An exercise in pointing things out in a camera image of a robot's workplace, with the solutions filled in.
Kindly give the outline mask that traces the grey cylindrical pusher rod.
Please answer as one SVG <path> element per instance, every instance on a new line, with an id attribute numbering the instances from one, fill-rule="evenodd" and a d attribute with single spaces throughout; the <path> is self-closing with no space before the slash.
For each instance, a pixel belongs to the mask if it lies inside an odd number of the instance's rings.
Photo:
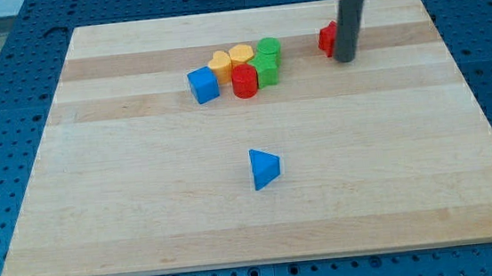
<path id="1" fill-rule="evenodd" d="M 363 4 L 365 0 L 339 0 L 334 57 L 349 63 L 356 57 Z"/>

